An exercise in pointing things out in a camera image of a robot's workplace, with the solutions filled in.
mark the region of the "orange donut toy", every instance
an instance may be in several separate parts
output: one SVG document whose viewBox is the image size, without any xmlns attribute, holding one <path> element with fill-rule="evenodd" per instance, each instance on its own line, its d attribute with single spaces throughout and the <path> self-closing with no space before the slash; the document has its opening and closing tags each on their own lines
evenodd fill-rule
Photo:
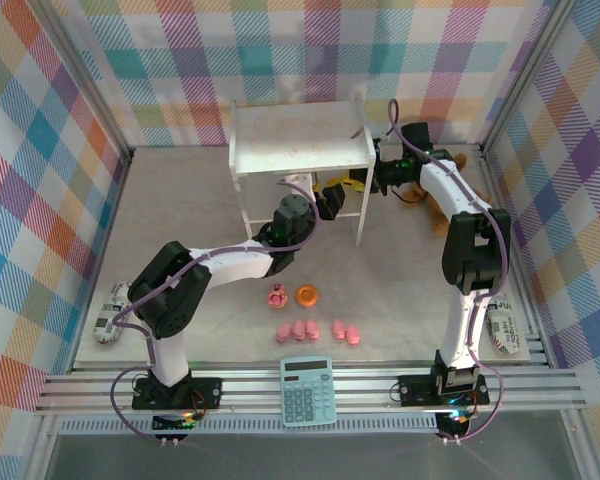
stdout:
<svg viewBox="0 0 600 480">
<path fill-rule="evenodd" d="M 313 285 L 302 285 L 296 290 L 296 302 L 303 307 L 313 307 L 318 303 L 318 289 Z"/>
</svg>

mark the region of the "yellow object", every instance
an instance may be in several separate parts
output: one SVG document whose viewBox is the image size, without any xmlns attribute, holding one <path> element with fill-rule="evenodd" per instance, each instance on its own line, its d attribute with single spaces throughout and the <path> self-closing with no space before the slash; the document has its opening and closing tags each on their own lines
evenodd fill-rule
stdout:
<svg viewBox="0 0 600 480">
<path fill-rule="evenodd" d="M 347 187 L 351 187 L 356 192 L 364 193 L 364 183 L 359 182 L 358 180 L 352 180 L 348 177 L 331 178 L 327 182 L 327 187 L 333 187 L 334 185 L 337 185 L 338 183 L 342 183 L 343 185 L 346 185 Z"/>
<path fill-rule="evenodd" d="M 313 307 L 318 303 L 318 289 L 313 285 L 302 285 L 296 290 L 296 302 L 303 307 Z"/>
</svg>

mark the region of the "plaid wall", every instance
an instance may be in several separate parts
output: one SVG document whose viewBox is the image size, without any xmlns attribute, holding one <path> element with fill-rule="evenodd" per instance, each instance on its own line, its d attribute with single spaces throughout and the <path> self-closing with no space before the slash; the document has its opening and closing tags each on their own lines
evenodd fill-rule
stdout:
<svg viewBox="0 0 600 480">
<path fill-rule="evenodd" d="M 544 326 L 600 439 L 600 0 L 581 0 L 495 149 Z"/>
<path fill-rule="evenodd" d="M 54 0 L 133 145 L 226 144 L 229 101 L 352 99 L 482 140 L 553 0 Z"/>
<path fill-rule="evenodd" d="M 0 0 L 0 479 L 67 361 L 122 172 L 25 0 Z"/>
</svg>

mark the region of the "pink toy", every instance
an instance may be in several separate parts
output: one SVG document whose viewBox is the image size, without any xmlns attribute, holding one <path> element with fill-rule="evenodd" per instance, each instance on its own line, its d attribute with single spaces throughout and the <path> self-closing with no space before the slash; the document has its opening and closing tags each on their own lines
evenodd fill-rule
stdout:
<svg viewBox="0 0 600 480">
<path fill-rule="evenodd" d="M 331 327 L 331 332 L 337 340 L 343 340 L 347 333 L 347 326 L 342 320 L 336 318 L 333 321 L 333 327 Z"/>
<path fill-rule="evenodd" d="M 287 304 L 287 300 L 289 300 L 289 297 L 287 296 L 284 285 L 276 283 L 271 287 L 267 297 L 267 303 L 271 308 L 282 308 Z"/>
<path fill-rule="evenodd" d="M 304 322 L 302 320 L 298 320 L 296 321 L 296 323 L 293 324 L 293 338 L 295 338 L 298 342 L 304 340 L 304 337 L 306 336 L 306 330 L 304 327 Z"/>
<path fill-rule="evenodd" d="M 355 325 L 347 327 L 347 343 L 349 345 L 357 345 L 360 343 L 360 330 Z"/>
<path fill-rule="evenodd" d="M 307 337 L 309 340 L 317 340 L 320 337 L 320 328 L 315 320 L 307 320 Z"/>
<path fill-rule="evenodd" d="M 278 327 L 278 330 L 276 331 L 276 341 L 278 343 L 284 343 L 287 340 L 289 340 L 289 337 L 291 336 L 291 324 L 290 323 L 285 323 L 284 325 L 281 325 Z"/>
</svg>

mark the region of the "robotic arm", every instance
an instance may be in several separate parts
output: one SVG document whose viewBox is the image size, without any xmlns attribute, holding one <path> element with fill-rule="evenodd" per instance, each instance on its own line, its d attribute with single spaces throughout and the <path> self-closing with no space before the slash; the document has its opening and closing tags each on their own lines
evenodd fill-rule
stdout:
<svg viewBox="0 0 600 480">
<path fill-rule="evenodd" d="M 455 286 L 452 293 L 447 330 L 442 347 L 436 352 L 427 378 L 400 378 L 402 405 L 441 405 L 456 394 L 479 392 L 484 378 L 469 351 L 478 357 L 478 344 L 488 304 L 485 294 L 498 285 L 503 275 L 502 256 L 497 235 L 488 219 L 477 208 L 488 211 L 503 234 L 506 258 L 509 258 L 511 219 L 506 210 L 492 209 L 479 198 L 470 201 L 463 190 L 471 188 L 458 174 L 453 157 L 444 149 L 433 149 L 426 123 L 412 123 L 401 128 L 403 137 L 418 149 L 437 159 L 455 174 L 458 185 L 438 165 L 403 145 L 402 158 L 385 161 L 381 139 L 374 139 L 376 164 L 371 192 L 387 195 L 388 188 L 416 182 L 435 198 L 449 220 L 443 255 L 445 280 Z M 366 170 L 352 170 L 350 178 L 364 182 Z"/>
<path fill-rule="evenodd" d="M 302 188 L 313 200 L 310 175 L 292 175 L 285 183 Z M 179 242 L 170 242 L 160 250 L 129 288 L 131 302 L 154 292 L 192 259 L 201 260 L 177 283 L 136 310 L 143 328 L 150 332 L 147 342 L 154 365 L 148 372 L 148 381 L 137 382 L 136 391 L 142 398 L 134 398 L 134 409 L 190 408 L 192 392 L 204 389 L 205 382 L 196 383 L 191 378 L 184 330 L 205 292 L 244 278 L 264 278 L 281 272 L 308 239 L 316 220 L 309 199 L 290 194 L 280 202 L 273 220 L 246 242 L 220 249 L 186 249 Z M 217 380 L 218 388 L 212 388 L 215 397 L 219 397 L 221 384 L 221 379 Z"/>
</svg>

